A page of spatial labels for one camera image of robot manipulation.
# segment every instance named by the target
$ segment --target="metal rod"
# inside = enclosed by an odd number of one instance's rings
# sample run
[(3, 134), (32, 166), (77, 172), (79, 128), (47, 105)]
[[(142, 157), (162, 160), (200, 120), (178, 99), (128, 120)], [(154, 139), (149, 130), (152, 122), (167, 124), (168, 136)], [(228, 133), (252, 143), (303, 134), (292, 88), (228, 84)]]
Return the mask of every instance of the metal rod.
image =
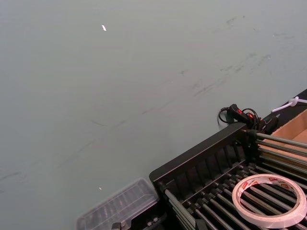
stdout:
[(259, 215), (265, 215), (263, 212), (261, 212), (259, 209), (255, 208), (254, 206), (252, 206), (251, 204), (249, 204), (247, 201), (241, 199), (240, 200), (241, 204), (243, 204), (247, 209), (249, 209), (250, 211), (254, 212), (254, 213), (257, 213)]
[(183, 227), (187, 230), (195, 230), (190, 228), (190, 226), (187, 225), (187, 223), (181, 218), (180, 215), (176, 215), (176, 217), (178, 218), (179, 222), (183, 225)]
[(195, 213), (206, 222), (211, 230), (218, 230), (198, 209), (195, 209)]
[(291, 164), (288, 164), (288, 163), (285, 163), (285, 162), (282, 162), (282, 161), (277, 161), (275, 159), (272, 159), (270, 157), (264, 157), (264, 156), (259, 156), (260, 158), (266, 160), (266, 161), (270, 161), (270, 162), (273, 162), (273, 163), (276, 163), (276, 164), (279, 164), (283, 167), (287, 167), (287, 168), (290, 168), (290, 169), (293, 169), (293, 170), (296, 170), (300, 173), (303, 173), (303, 174), (307, 174), (307, 171), (305, 169), (302, 169), (302, 168), (299, 168), (299, 167), (296, 167), (294, 165), (291, 165)]
[[(278, 168), (275, 168), (275, 167), (272, 167), (272, 168), (277, 169), (277, 170), (280, 170), (281, 172), (287, 173), (287, 174), (289, 174), (289, 175), (291, 175), (291, 176), (296, 176), (297, 178), (303, 178), (303, 177), (301, 177), (301, 176), (295, 175), (294, 173), (288, 172), (288, 171), (286, 171), (286, 170), (278, 169)], [(275, 173), (275, 172), (272, 172), (272, 171), (270, 171), (270, 170), (264, 169), (264, 168), (259, 167), (259, 166), (256, 166), (256, 169), (261, 170), (261, 171), (263, 171), (264, 173), (277, 174), (277, 173)], [(302, 184), (302, 183), (300, 183), (300, 182), (298, 182), (298, 181), (296, 181), (296, 180), (293, 180), (293, 181), (296, 182), (300, 187), (302, 187), (302, 188), (304, 188), (305, 190), (307, 190), (307, 186), (306, 186), (306, 185), (304, 185), (304, 184)]]
[(244, 223), (242, 223), (239, 219), (237, 219), (234, 215), (232, 215), (230, 212), (228, 212), (225, 208), (223, 208), (219, 203), (217, 203), (215, 200), (210, 199), (210, 202), (216, 206), (221, 212), (223, 212), (226, 216), (228, 216), (234, 223), (236, 223), (239, 227), (245, 230), (250, 230), (248, 226), (246, 226)]
[[(257, 175), (258, 173), (256, 173), (255, 171), (253, 171), (253, 170), (250, 170), (249, 171), (251, 174), (253, 174), (253, 175)], [(282, 197), (282, 198), (284, 198), (284, 199), (286, 199), (286, 200), (289, 200), (290, 202), (292, 202), (292, 203), (296, 203), (296, 199), (294, 199), (293, 197), (291, 197), (291, 196), (289, 196), (289, 195), (287, 195), (287, 194), (285, 194), (285, 193), (283, 193), (283, 192), (281, 192), (281, 191), (279, 191), (279, 190), (277, 190), (277, 189), (275, 189), (275, 188), (273, 188), (273, 187), (271, 187), (271, 186), (269, 186), (269, 185), (267, 185), (267, 184), (259, 184), (259, 186), (260, 187), (262, 187), (262, 188), (264, 188), (264, 189), (267, 189), (267, 190), (269, 190), (270, 192), (272, 192), (273, 194), (277, 194), (278, 196), (280, 196), (280, 197)]]
[[(254, 190), (254, 192), (256, 192), (257, 194), (259, 194), (262, 197), (267, 198), (268, 200), (276, 203), (278, 206), (288, 210), (291, 210), (292, 208), (286, 204), (284, 204), (283, 202), (279, 201), (278, 199), (272, 197), (269, 194), (266, 194), (265, 192), (255, 188), (255, 187), (250, 187), (251, 190)], [(280, 215), (282, 214), (282, 212), (280, 212), (279, 210), (273, 208), (272, 206), (268, 205), (267, 203), (263, 202), (262, 200), (258, 199), (257, 197), (255, 197), (254, 195), (248, 193), (247, 191), (245, 191), (243, 193), (243, 195), (245, 195), (246, 197), (248, 197), (249, 199), (253, 200), (254, 202), (260, 204), (263, 208), (265, 208), (266, 210), (269, 210), (270, 212), (272, 212), (275, 215)], [(297, 227), (300, 230), (307, 230), (307, 228), (301, 224), (296, 224), (295, 227)]]
[(299, 156), (307, 157), (307, 152), (287, 148), (287, 147), (280, 146), (280, 145), (271, 144), (271, 143), (265, 142), (263, 140), (256, 140), (256, 143), (260, 144), (260, 145), (267, 146), (267, 147), (271, 147), (271, 148), (274, 148), (274, 149), (277, 149), (277, 150), (282, 150), (282, 151), (294, 153), (294, 154), (299, 155)]
[(282, 207), (283, 209), (286, 209), (287, 211), (289, 211), (289, 210), (292, 209), (289, 205), (287, 205), (287, 204), (285, 204), (284, 202), (282, 202), (282, 201), (276, 199), (275, 197), (273, 197), (273, 196), (271, 196), (271, 195), (265, 193), (264, 191), (261, 191), (261, 190), (255, 188), (255, 187), (253, 187), (253, 186), (250, 187), (250, 189), (251, 189), (252, 191), (254, 191), (255, 193), (257, 193), (258, 195), (260, 195), (260, 196), (262, 196), (262, 197), (264, 197), (264, 198), (270, 200), (271, 202), (277, 204), (279, 207)]
[(211, 208), (209, 208), (206, 204), (199, 204), (201, 205), (211, 216), (214, 217), (220, 224), (226, 228), (227, 230), (234, 230), (231, 228), (219, 215), (217, 215)]
[(287, 160), (294, 161), (294, 162), (297, 162), (297, 163), (300, 163), (300, 164), (302, 164), (302, 165), (307, 166), (307, 162), (302, 161), (302, 160), (300, 160), (300, 159), (298, 159), (298, 158), (295, 158), (295, 157), (286, 156), (286, 155), (284, 155), (284, 154), (277, 153), (277, 152), (274, 152), (274, 151), (271, 151), (271, 150), (267, 150), (267, 149), (263, 149), (263, 148), (258, 148), (258, 150), (261, 151), (261, 152), (269, 153), (269, 154), (271, 154), (271, 155), (273, 155), (273, 156), (285, 158), (285, 159), (287, 159)]
[(183, 205), (176, 199), (176, 197), (168, 190), (165, 190), (165, 195), (173, 202), (179, 211), (188, 219), (192, 226), (196, 227), (196, 222), (194, 217), (183, 207)]
[(252, 201), (256, 202), (257, 204), (261, 205), (263, 208), (265, 208), (266, 210), (270, 211), (275, 215), (282, 214), (282, 212), (278, 211), (277, 209), (273, 208), (272, 206), (268, 205), (267, 203), (263, 202), (262, 200), (258, 199), (257, 197), (246, 191), (243, 193), (243, 195), (245, 195), (247, 198), (251, 199)]
[(177, 215), (181, 217), (182, 221), (185, 222), (190, 229), (195, 229), (195, 227), (189, 222), (187, 217), (182, 214), (182, 212), (174, 205), (174, 203), (171, 200), (169, 200), (169, 203), (173, 206), (173, 210), (177, 213)]
[[(224, 189), (224, 192), (226, 194), (228, 194), (229, 196), (232, 195), (232, 193), (228, 190), (228, 189)], [(234, 206), (233, 203), (231, 203), (228, 199), (226, 199), (225, 197), (223, 197), (221, 194), (218, 194), (217, 197), (219, 199), (221, 199), (225, 204), (227, 204), (228, 206), (230, 206), (233, 210), (236, 211), (236, 207)], [(249, 208), (251, 211), (253, 211), (254, 213), (257, 213), (257, 214), (261, 214), (261, 215), (265, 215), (263, 212), (261, 212), (260, 210), (258, 210), (257, 208), (255, 208), (254, 206), (252, 206), (251, 204), (249, 204), (248, 202), (246, 202), (245, 200), (241, 199), (241, 203), (242, 204), (245, 204), (245, 206), (247, 208)], [(264, 228), (264, 227), (259, 227), (257, 226), (259, 229), (261, 230), (268, 230), (267, 228)]]
[(257, 133), (256, 136), (257, 136), (257, 138), (274, 140), (274, 141), (277, 141), (277, 142), (281, 142), (283, 144), (288, 144), (288, 145), (302, 147), (302, 148), (307, 149), (307, 144), (305, 144), (305, 143), (301, 143), (301, 142), (297, 142), (297, 141), (293, 141), (293, 140), (288, 140), (288, 139), (284, 139), (284, 138), (278, 138), (278, 137), (274, 137), (274, 136), (262, 134), (262, 133)]

